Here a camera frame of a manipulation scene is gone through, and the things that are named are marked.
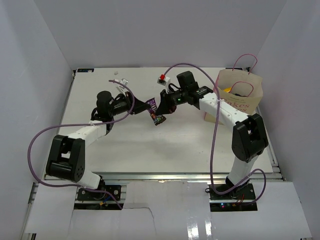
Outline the purple candy bag small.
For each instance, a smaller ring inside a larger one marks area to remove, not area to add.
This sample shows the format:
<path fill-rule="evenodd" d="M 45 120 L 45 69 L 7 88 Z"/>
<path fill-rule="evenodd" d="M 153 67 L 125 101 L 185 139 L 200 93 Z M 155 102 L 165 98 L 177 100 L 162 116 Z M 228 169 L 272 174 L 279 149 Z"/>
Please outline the purple candy bag small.
<path fill-rule="evenodd" d="M 158 126 L 167 120 L 166 117 L 163 115 L 156 115 L 156 111 L 158 110 L 158 107 L 157 107 L 155 98 L 151 98 L 147 100 L 146 103 L 150 105 L 148 112 L 155 126 Z"/>

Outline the yellow candy bar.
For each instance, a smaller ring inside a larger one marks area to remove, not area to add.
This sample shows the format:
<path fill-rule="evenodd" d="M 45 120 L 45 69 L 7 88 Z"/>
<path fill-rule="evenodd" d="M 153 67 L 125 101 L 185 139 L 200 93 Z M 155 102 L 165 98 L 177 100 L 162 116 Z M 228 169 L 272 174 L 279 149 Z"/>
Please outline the yellow candy bar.
<path fill-rule="evenodd" d="M 231 91 L 231 89 L 232 89 L 231 87 L 228 87 L 228 88 L 225 88 L 224 91 L 225 91 L 226 93 L 229 93 L 229 92 Z"/>

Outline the beige paper cakes bag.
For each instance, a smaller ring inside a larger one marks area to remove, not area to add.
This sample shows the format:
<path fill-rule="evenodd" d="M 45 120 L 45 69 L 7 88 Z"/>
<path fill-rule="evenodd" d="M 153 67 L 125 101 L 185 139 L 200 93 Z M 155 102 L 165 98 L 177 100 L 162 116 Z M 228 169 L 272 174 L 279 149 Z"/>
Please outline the beige paper cakes bag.
<path fill-rule="evenodd" d="M 247 68 L 239 67 L 239 59 L 245 56 L 253 57 L 254 64 Z M 258 59 L 255 55 L 251 53 L 242 54 L 232 67 L 220 70 L 215 81 L 220 99 L 249 115 L 255 112 L 263 98 L 263 78 L 252 73 L 257 63 Z M 231 88 L 231 91 L 225 92 L 225 88 Z"/>

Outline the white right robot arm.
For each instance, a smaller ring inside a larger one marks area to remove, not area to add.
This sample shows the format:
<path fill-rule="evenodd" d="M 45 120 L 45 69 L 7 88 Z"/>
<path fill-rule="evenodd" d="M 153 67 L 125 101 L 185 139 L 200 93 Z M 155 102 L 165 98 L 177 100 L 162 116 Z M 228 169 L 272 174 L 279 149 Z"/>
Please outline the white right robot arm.
<path fill-rule="evenodd" d="M 179 86 L 173 90 L 169 77 L 162 74 L 157 79 L 157 83 L 165 89 L 160 92 L 160 104 L 156 114 L 172 114 L 178 105 L 188 103 L 215 116 L 217 122 L 231 130 L 231 150 L 234 154 L 231 171 L 226 177 L 224 187 L 216 189 L 212 184 L 207 191 L 215 195 L 227 195 L 233 200 L 238 199 L 255 172 L 255 161 L 269 144 L 263 118 L 257 113 L 249 115 L 241 112 L 218 98 L 217 91 L 207 86 L 199 86 L 191 71 L 178 74 L 177 80 Z"/>

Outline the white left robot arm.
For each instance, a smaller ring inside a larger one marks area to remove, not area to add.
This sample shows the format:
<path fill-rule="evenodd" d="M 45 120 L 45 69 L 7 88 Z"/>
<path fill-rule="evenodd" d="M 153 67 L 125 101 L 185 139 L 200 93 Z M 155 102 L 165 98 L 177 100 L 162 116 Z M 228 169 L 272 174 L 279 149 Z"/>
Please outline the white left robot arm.
<path fill-rule="evenodd" d="M 148 103 L 138 100 L 128 91 L 115 98 L 109 91 L 99 92 L 89 126 L 53 138 L 46 174 L 87 188 L 90 196 L 96 200 L 103 198 L 106 187 L 101 184 L 102 178 L 86 169 L 86 149 L 112 130 L 114 116 L 125 112 L 135 115 L 150 108 Z"/>

